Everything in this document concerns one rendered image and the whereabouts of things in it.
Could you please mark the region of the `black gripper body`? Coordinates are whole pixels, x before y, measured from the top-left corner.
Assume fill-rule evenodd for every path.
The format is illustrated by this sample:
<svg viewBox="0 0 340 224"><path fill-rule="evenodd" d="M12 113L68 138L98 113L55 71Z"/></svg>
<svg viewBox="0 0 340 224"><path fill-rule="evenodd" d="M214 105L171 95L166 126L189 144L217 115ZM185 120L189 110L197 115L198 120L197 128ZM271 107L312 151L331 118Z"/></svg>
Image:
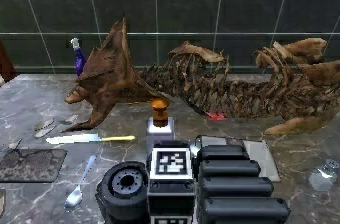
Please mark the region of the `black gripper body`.
<svg viewBox="0 0 340 224"><path fill-rule="evenodd" d="M110 168L95 194L104 224L148 224L147 185L142 162L127 161Z"/></svg>

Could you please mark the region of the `silver spoon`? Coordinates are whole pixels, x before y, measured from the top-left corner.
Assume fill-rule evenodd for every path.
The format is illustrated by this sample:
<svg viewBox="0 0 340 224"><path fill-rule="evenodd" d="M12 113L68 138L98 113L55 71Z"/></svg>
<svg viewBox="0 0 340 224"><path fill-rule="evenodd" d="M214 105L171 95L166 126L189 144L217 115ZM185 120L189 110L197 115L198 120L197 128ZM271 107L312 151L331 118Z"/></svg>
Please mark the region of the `silver spoon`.
<svg viewBox="0 0 340 224"><path fill-rule="evenodd" d="M77 183L75 189L67 196L65 203L64 203L64 209L65 209L66 212L73 211L81 203L81 201L83 199L83 193L81 191L81 186L82 186L87 174L91 170L95 160L96 160L95 155L91 155L89 157L89 160L86 164L85 170L82 173L81 179Z"/></svg>

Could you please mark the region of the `white box with orange knob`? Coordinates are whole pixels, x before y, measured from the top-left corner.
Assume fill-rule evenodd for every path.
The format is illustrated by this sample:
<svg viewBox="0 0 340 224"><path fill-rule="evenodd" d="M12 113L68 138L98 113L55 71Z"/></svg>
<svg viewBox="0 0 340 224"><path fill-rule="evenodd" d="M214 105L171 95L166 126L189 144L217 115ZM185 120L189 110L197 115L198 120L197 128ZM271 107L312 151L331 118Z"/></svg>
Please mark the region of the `white box with orange knob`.
<svg viewBox="0 0 340 224"><path fill-rule="evenodd" d="M156 98L151 102L154 110L153 115L148 119L146 129L146 152L151 153L156 141L173 140L174 119L167 113L169 102L163 98Z"/></svg>

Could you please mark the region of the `dark speckled mat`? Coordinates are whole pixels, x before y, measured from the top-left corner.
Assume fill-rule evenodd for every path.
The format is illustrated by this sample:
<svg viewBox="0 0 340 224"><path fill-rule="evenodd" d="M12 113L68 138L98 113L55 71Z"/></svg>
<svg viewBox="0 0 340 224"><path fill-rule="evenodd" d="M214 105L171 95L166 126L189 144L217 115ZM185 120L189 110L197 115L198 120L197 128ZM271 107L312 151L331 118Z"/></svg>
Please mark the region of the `dark speckled mat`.
<svg viewBox="0 0 340 224"><path fill-rule="evenodd" d="M0 161L0 183L52 183L67 155L64 149L16 149Z"/></svg>

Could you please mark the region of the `small red object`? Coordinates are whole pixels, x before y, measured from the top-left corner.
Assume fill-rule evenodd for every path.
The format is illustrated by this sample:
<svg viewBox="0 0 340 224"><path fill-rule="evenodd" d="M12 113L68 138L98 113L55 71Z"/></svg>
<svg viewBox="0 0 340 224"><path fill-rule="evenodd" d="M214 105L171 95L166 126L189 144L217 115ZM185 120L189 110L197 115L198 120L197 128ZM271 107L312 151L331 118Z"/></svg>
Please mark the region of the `small red object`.
<svg viewBox="0 0 340 224"><path fill-rule="evenodd" d="M226 119L227 117L225 116L224 113L215 113L215 112L208 113L208 120L219 121L219 120L226 120Z"/></svg>

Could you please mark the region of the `brown fish skeleton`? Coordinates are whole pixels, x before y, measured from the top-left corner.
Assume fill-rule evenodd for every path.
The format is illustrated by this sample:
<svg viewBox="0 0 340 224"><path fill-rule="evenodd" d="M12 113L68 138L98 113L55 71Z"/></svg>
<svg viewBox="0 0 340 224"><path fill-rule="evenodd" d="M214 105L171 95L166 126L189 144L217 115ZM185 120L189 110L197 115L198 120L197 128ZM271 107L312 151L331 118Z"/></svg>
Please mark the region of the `brown fish skeleton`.
<svg viewBox="0 0 340 224"><path fill-rule="evenodd" d="M310 133L328 124L340 109L340 60L324 61L326 44L322 38L306 38L258 50L257 66L272 70L269 80L258 83L229 79L228 56L188 41L172 49L164 65L137 70L127 22L120 19L92 50L65 98L68 104L87 101L92 107L88 120L72 128L99 126L124 99L176 97L202 116L281 117L282 123L266 129L268 135Z"/></svg>

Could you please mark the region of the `purple bottle with white cap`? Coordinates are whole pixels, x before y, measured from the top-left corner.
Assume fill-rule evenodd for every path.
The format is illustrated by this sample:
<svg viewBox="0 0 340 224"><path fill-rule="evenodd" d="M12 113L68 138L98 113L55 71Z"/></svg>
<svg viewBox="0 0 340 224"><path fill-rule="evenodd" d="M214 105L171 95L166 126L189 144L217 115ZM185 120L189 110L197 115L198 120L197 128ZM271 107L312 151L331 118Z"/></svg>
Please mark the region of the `purple bottle with white cap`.
<svg viewBox="0 0 340 224"><path fill-rule="evenodd" d="M78 38L72 38L70 40L70 43L72 44L72 48L75 52L75 70L76 70L76 75L80 76L81 73L83 72L85 63L87 62L86 57L84 56L81 47L80 47L80 43L79 43L79 39Z"/></svg>

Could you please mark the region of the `grey flat tray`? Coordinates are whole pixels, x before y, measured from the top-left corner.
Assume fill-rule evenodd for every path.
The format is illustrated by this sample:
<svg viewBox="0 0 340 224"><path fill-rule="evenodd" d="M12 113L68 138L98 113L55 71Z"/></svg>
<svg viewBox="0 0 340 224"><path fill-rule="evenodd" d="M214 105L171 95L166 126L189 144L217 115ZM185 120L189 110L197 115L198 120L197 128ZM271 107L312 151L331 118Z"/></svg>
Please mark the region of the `grey flat tray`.
<svg viewBox="0 0 340 224"><path fill-rule="evenodd" d="M251 160L258 162L261 177L268 177L272 182L280 182L280 176L274 158L265 140L246 140L229 137L199 135L191 143L190 149L194 157L198 151L208 145L239 145L248 153Z"/></svg>

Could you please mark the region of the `glass salt shaker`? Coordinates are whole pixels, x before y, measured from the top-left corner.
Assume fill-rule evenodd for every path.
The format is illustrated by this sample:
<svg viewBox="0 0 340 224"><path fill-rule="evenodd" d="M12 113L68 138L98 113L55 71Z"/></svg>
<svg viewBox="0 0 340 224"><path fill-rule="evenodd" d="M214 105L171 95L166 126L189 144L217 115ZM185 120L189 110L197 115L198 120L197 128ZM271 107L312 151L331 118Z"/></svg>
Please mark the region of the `glass salt shaker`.
<svg viewBox="0 0 340 224"><path fill-rule="evenodd" d="M333 160L327 159L321 166L317 166L312 170L309 176L309 183L315 191L329 191L333 184L337 181L337 173L340 164Z"/></svg>

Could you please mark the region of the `yellow handled knife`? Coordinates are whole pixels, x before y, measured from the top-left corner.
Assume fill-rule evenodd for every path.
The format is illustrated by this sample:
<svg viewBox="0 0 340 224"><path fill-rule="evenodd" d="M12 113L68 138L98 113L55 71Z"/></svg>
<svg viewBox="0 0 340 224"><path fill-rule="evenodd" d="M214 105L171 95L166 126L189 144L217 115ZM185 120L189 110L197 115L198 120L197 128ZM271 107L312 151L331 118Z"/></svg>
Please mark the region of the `yellow handled knife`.
<svg viewBox="0 0 340 224"><path fill-rule="evenodd" d="M71 144L71 143L88 143L88 142L107 142L107 141L131 141L135 136L112 136L100 137L98 134L77 134L69 136L49 137L46 141L50 144Z"/></svg>

